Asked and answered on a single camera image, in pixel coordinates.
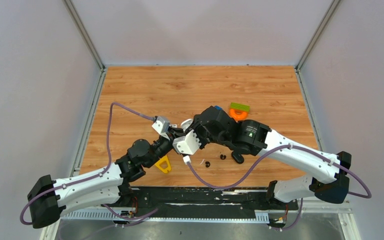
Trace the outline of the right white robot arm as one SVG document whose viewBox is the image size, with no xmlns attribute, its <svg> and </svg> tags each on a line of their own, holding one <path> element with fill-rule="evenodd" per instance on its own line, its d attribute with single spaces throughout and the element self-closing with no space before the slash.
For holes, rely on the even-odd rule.
<svg viewBox="0 0 384 240">
<path fill-rule="evenodd" d="M 334 154 L 315 150 L 258 121 L 236 121 L 214 106 L 185 120 L 181 128 L 196 135 L 201 149 L 210 143 L 219 144 L 235 154 L 269 157 L 305 172 L 302 177 L 269 183 L 265 201 L 272 209 L 306 197 L 341 204 L 349 193 L 347 170 L 352 155 L 346 151 Z"/>
</svg>

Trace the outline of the black earbud case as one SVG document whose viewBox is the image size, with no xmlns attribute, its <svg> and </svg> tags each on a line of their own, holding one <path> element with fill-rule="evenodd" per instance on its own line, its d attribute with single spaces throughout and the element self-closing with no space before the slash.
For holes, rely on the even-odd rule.
<svg viewBox="0 0 384 240">
<path fill-rule="evenodd" d="M 233 159 L 237 164 L 243 164 L 244 161 L 245 161 L 244 157 L 243 157 L 240 153 L 235 152 L 235 151 L 233 151 L 233 152 L 231 153 L 231 157 L 232 157 L 232 159 Z"/>
</svg>

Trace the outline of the white earbud charging case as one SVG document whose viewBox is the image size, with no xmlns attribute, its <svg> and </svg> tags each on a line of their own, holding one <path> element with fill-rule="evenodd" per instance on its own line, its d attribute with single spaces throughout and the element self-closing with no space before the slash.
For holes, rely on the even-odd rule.
<svg viewBox="0 0 384 240">
<path fill-rule="evenodd" d="M 193 121 L 192 118 L 186 119 L 180 124 L 180 127 L 185 132 L 192 125 Z"/>
</svg>

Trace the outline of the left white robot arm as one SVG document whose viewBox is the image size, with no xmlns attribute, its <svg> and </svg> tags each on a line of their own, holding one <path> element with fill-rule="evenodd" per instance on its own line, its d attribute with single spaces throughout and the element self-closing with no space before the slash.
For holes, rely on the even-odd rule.
<svg viewBox="0 0 384 240">
<path fill-rule="evenodd" d="M 116 202 L 129 206 L 133 201 L 130 183 L 143 177 L 145 169 L 173 150 L 174 140 L 183 136 L 183 129 L 170 126 L 153 143 L 136 140 L 125 155 L 98 170 L 67 178 L 40 177 L 27 194 L 20 222 L 41 229 L 79 209 Z"/>
</svg>

